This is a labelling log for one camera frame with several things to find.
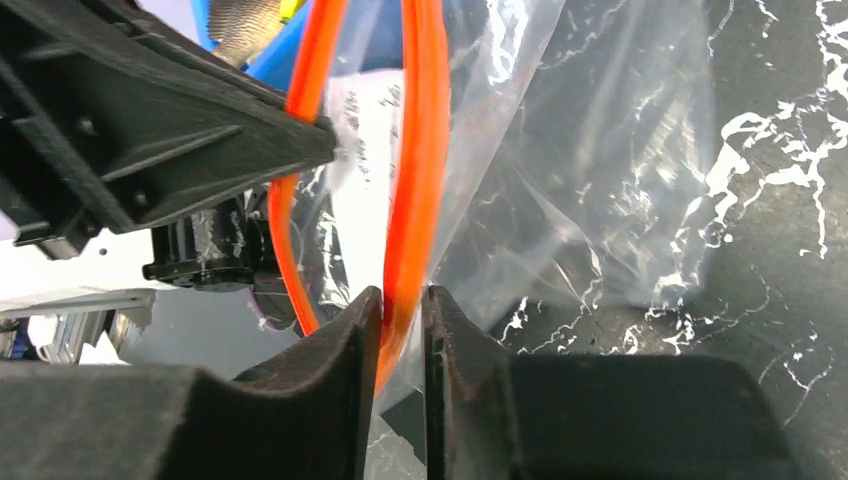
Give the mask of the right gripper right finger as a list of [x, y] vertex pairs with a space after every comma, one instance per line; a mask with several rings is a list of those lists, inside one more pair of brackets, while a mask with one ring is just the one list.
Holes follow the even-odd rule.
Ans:
[[423, 297], [431, 479], [798, 479], [772, 409], [714, 357], [508, 352]]

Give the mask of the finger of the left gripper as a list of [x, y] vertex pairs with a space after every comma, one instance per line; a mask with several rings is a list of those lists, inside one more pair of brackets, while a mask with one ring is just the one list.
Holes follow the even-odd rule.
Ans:
[[133, 1], [1, 5], [1, 210], [21, 245], [82, 246], [328, 163], [328, 121]]

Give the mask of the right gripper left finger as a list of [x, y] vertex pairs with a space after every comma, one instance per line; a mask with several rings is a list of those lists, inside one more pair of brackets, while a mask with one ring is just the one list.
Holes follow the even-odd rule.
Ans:
[[359, 479], [382, 320], [364, 289], [232, 380], [177, 366], [1, 365], [5, 479]]

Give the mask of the clear zip top bag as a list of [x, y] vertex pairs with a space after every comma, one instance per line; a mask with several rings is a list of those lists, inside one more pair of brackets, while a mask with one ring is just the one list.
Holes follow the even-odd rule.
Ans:
[[338, 144], [274, 188], [298, 318], [383, 290], [369, 479], [425, 479], [382, 415], [423, 389], [443, 286], [488, 329], [521, 295], [591, 313], [701, 286], [712, 162], [702, 1], [311, 1], [300, 52]]

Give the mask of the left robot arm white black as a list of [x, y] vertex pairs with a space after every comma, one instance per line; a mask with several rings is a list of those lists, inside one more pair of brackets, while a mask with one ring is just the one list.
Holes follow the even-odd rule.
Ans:
[[276, 273], [245, 193], [329, 162], [323, 119], [133, 1], [1, 5], [7, 317], [122, 308], [146, 290]]

